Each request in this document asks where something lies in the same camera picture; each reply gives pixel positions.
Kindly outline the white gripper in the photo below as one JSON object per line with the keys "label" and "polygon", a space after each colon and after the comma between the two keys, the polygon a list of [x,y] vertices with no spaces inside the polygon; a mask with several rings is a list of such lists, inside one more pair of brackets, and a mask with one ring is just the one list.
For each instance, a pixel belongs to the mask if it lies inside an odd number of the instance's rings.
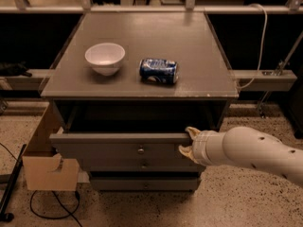
{"label": "white gripper", "polygon": [[193,144],[188,147],[179,146],[182,155],[203,166],[220,166],[227,163],[223,151],[224,132],[200,131],[194,127],[186,127],[186,132],[193,140]]}

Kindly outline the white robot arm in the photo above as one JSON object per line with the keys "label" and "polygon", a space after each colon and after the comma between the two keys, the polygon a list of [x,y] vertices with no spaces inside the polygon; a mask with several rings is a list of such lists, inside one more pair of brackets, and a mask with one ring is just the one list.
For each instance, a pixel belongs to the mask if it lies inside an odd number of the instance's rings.
{"label": "white robot arm", "polygon": [[284,145],[276,137],[248,127],[225,132],[187,127],[192,140],[179,151],[202,166],[237,166],[277,175],[303,186],[303,150]]}

